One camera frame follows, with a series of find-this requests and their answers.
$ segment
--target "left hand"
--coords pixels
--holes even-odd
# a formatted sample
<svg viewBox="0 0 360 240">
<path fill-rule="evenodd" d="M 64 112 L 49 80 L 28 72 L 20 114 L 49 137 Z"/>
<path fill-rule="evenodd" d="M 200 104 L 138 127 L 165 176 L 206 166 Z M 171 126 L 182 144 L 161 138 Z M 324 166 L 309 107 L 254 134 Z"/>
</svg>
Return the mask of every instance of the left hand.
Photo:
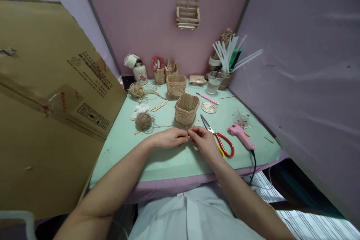
<svg viewBox="0 0 360 240">
<path fill-rule="evenodd" d="M 188 136 L 187 131 L 172 127 L 151 135 L 147 140 L 149 140 L 153 147 L 169 149 L 187 143 Z"/>
</svg>

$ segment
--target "scissors blade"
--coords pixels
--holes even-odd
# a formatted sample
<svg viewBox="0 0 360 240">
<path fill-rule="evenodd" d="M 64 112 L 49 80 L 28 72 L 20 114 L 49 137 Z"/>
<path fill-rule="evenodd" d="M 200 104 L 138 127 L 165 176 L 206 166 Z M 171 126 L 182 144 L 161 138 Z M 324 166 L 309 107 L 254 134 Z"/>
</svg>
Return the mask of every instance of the scissors blade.
<svg viewBox="0 0 360 240">
<path fill-rule="evenodd" d="M 200 116 L 201 116 L 202 122 L 204 123 L 205 128 L 206 128 L 207 130 L 211 130 L 211 127 L 210 127 L 209 123 L 205 120 L 205 118 L 203 117 L 203 115 L 200 114 Z"/>
</svg>

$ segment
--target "table surface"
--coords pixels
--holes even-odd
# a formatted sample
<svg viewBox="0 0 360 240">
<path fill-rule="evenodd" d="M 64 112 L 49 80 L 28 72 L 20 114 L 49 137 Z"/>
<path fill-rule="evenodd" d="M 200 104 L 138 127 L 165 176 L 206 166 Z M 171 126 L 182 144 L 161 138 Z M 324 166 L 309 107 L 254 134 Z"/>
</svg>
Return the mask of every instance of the table surface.
<svg viewBox="0 0 360 240">
<path fill-rule="evenodd" d="M 154 87 L 154 80 L 149 80 L 149 83 L 145 85 L 145 89 L 147 86 Z M 157 92 L 164 97 L 166 97 L 166 91 L 166 84 L 157 88 Z M 225 160 L 234 169 L 253 166 L 253 159 L 250 152 L 243 146 L 238 137 L 227 132 L 227 129 L 231 125 L 242 120 L 244 117 L 248 117 L 247 123 L 249 125 L 249 127 L 245 129 L 245 132 L 250 136 L 249 139 L 252 143 L 257 146 L 255 150 L 257 165 L 270 163 L 279 158 L 281 150 L 279 144 L 246 107 L 236 97 L 221 99 L 221 97 L 232 95 L 229 90 L 219 90 L 215 95 L 209 95 L 206 93 L 206 85 L 192 85 L 188 82 L 186 92 L 191 95 L 196 95 L 196 92 L 202 93 L 220 103 L 216 113 L 208 114 L 201 109 L 201 103 L 207 100 L 198 96 L 200 106 L 197 110 L 193 125 L 204 126 L 200 117 L 200 114 L 202 114 L 215 132 L 220 132 L 230 139 L 235 148 L 235 155 L 232 158 L 225 158 Z M 148 104 L 150 109 L 152 109 L 163 101 L 160 97 L 150 94 L 148 95 L 148 100 L 145 100 L 143 103 Z M 177 126 L 174 119 L 175 103 L 176 100 L 170 100 L 159 110 L 150 113 L 155 117 L 155 123 L 157 125 Z M 138 128 L 135 122 L 130 119 L 138 104 L 137 101 L 131 100 L 129 97 L 126 98 L 100 153 L 91 177 L 90 188 L 141 140 L 151 135 L 143 132 L 134 135 L 134 132 L 136 132 Z M 169 127 L 155 128 L 152 134 L 167 128 Z M 223 145 L 226 151 L 231 153 L 230 146 L 224 141 Z M 211 168 L 203 160 L 200 152 L 189 141 L 187 144 L 174 149 L 156 149 L 153 151 L 144 166 L 139 182 L 196 176 L 211 172 Z"/>
</svg>

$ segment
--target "jar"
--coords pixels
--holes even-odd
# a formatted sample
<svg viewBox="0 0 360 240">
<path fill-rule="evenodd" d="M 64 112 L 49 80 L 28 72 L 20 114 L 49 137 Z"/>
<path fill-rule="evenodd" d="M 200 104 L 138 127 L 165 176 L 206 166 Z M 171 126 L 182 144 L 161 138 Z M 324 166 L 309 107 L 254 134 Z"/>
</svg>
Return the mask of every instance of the jar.
<svg viewBox="0 0 360 240">
<path fill-rule="evenodd" d="M 205 70 L 205 74 L 204 74 L 204 77 L 205 77 L 205 80 L 208 81 L 208 77 L 209 77 L 209 73 L 211 71 L 219 71 L 221 69 L 221 61 L 220 60 L 215 60 L 215 59 L 212 59 L 210 57 L 209 59 L 209 64 L 208 66 L 206 67 L 206 70 Z"/>
<path fill-rule="evenodd" d="M 135 80 L 137 83 L 140 83 L 142 85 L 147 84 L 148 81 L 146 68 L 140 59 L 136 60 L 135 66 L 132 71 L 134 72 Z"/>
</svg>

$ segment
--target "cardboard box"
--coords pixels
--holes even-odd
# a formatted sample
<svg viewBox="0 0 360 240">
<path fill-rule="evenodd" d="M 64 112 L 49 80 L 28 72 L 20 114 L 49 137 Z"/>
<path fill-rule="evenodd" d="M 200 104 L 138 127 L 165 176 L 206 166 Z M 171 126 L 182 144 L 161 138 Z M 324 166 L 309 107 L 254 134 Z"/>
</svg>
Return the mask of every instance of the cardboard box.
<svg viewBox="0 0 360 240">
<path fill-rule="evenodd" d="M 59 2 L 0 0 L 0 210 L 77 204 L 126 92 Z"/>
</svg>

